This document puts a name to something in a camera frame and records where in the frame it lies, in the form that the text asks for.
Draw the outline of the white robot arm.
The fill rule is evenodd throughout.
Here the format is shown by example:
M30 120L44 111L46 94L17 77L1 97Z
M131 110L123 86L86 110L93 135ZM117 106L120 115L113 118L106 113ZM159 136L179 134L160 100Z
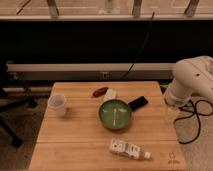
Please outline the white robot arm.
M213 102L213 58L199 56L180 60L174 64L172 74L173 80L164 92L167 104L165 119L169 124L193 93Z

